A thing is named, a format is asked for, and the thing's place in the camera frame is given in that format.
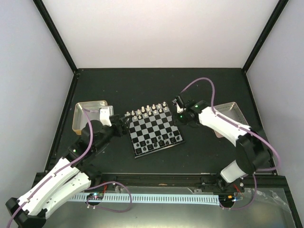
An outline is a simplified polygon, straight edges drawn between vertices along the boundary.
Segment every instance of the purple cable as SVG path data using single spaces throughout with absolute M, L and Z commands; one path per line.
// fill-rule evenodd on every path
M 215 87 L 214 87 L 213 82 L 212 82 L 209 78 L 207 78 L 207 77 L 200 77 L 200 78 L 195 79 L 193 82 L 191 82 L 189 85 L 187 85 L 187 86 L 182 90 L 182 92 L 184 92 L 184 91 L 185 91 L 186 89 L 188 89 L 192 84 L 194 84 L 194 83 L 196 83 L 196 82 L 198 82 L 198 81 L 200 81 L 200 80 L 207 80 L 207 81 L 209 81 L 210 84 L 211 84 L 211 87 L 212 87 L 211 109 L 212 109 L 213 113 L 215 114 L 215 112 L 216 112 L 216 110 L 215 110 L 215 108 L 214 108 Z M 226 119 L 226 118 L 225 118 L 224 116 L 222 116 L 221 114 L 218 113 L 217 116 L 218 116 L 219 118 L 221 118 L 222 120 L 226 121 L 227 123 L 229 123 L 229 124 L 231 124 L 231 125 L 233 125 L 233 126 L 235 126 L 235 127 L 238 128 L 238 125 L 237 125 L 237 124 L 235 124 L 234 122 L 230 121 L 229 119 Z M 274 153 L 274 155 L 275 155 L 276 158 L 277 158 L 277 165 L 276 165 L 275 167 L 267 168 L 267 169 L 258 169 L 258 171 L 272 171 L 272 170 L 276 170 L 276 169 L 281 165 L 281 158 L 280 158 L 278 152 L 273 148 L 273 146 L 270 145 L 269 142 L 267 142 L 265 139 L 263 139 L 263 138 L 262 138 L 261 136 L 259 136 L 258 134 L 254 133 L 254 132 L 252 132 L 252 131 L 250 131 L 250 130 L 247 130 L 247 129 L 243 128 L 243 127 L 240 127 L 240 129 L 243 130 L 243 131 L 245 131 L 245 132 L 247 132 L 247 133 L 249 133 L 249 134 L 251 134 L 252 136 L 254 136 L 254 137 L 256 137 L 257 139 L 259 139 L 260 141 L 262 141 L 266 146 L 269 147 L 269 149 L 272 150 L 272 152 Z
M 256 182 L 257 180 L 256 180 L 256 177 L 254 174 L 252 174 L 252 177 L 255 182 L 255 193 L 253 194 L 253 197 L 252 197 L 252 200 L 250 201 L 250 203 L 248 203 L 247 205 L 240 207 L 240 208 L 225 208 L 221 203 L 219 203 L 220 207 L 223 209 L 228 209 L 228 210 L 242 210 L 242 209 L 248 208 L 251 204 L 253 204 L 253 202 L 255 201 L 256 196 L 257 196 L 257 194 L 256 194 L 257 193 L 257 182 Z
M 89 110 L 86 110 L 86 109 L 85 109 L 85 111 L 83 112 L 84 115 L 85 115 L 85 117 L 86 117 L 86 119 L 87 119 L 87 122 L 88 122 L 88 124 L 89 124 L 89 128 L 90 128 L 90 142 L 89 142 L 89 145 L 88 145 L 87 149 L 85 150 L 85 152 L 84 152 L 79 158 L 77 158 L 76 160 L 74 160 L 74 161 L 70 162 L 69 164 L 63 166 L 62 168 L 60 168 L 59 170 L 57 170 L 54 174 L 59 173 L 60 171 L 62 171 L 62 170 L 65 169 L 66 167 L 71 166 L 72 164 L 74 164 L 74 163 L 78 162 L 79 160 L 81 160 L 81 159 L 89 152 L 89 150 L 91 149 L 92 142 L 93 142 L 93 128 L 92 128 L 91 121 L 90 121 L 90 119 L 89 119 L 89 117 L 88 117 L 88 115 L 87 115 L 87 113 L 86 113 L 87 111 L 89 111 Z M 39 185 L 39 187 L 37 187 L 37 188 L 32 192 L 32 194 L 30 194 L 30 196 L 28 197 L 28 200 L 30 200 L 30 199 L 31 199 L 31 198 L 32 198 L 32 197 L 33 197 L 33 196 L 42 188 L 42 186 L 44 186 L 50 179 L 52 179 L 52 177 L 53 177 L 53 176 L 49 176 L 45 181 L 43 181 L 43 182 Z M 12 214 L 12 216 L 11 216 L 11 218 L 10 218 L 10 220 L 9 220 L 9 222 L 8 222 L 8 224 L 7 224 L 7 226 L 6 226 L 6 228 L 10 228 L 10 226 L 11 226 L 11 224 L 12 224 L 12 222 L 13 222 L 15 216 L 18 214 L 18 212 L 19 212 L 26 204 L 27 204 L 27 202 L 24 202 L 23 204 L 21 204 L 21 205 L 17 208 L 17 210 Z
M 128 208 L 125 209 L 125 210 L 114 210 L 114 209 L 104 208 L 104 207 L 100 207 L 100 206 L 95 206 L 95 207 L 96 207 L 96 208 L 100 208 L 100 209 L 104 209 L 104 210 L 107 210 L 107 211 L 111 211 L 111 212 L 116 212 L 116 213 L 124 213 L 124 212 L 129 211 L 129 210 L 131 209 L 131 207 L 132 207 L 132 195 L 131 195 L 130 191 L 127 189 L 127 187 L 124 186 L 123 184 L 121 184 L 121 183 L 119 183 L 119 182 L 116 182 L 116 181 L 109 181 L 109 182 L 105 182 L 105 183 L 102 183 L 102 184 L 100 184 L 100 185 L 97 185 L 97 186 L 88 188 L 87 190 L 97 189 L 97 188 L 102 187 L 102 186 L 107 185 L 107 184 L 118 184 L 118 185 L 122 186 L 124 189 L 126 189 L 127 193 L 128 193 L 129 196 L 130 196 L 130 204 L 129 204 Z M 91 200 L 91 199 L 88 198 L 87 201 L 86 201 L 86 204 L 87 204 L 88 206 L 90 206 L 90 205 L 89 205 L 89 200 Z

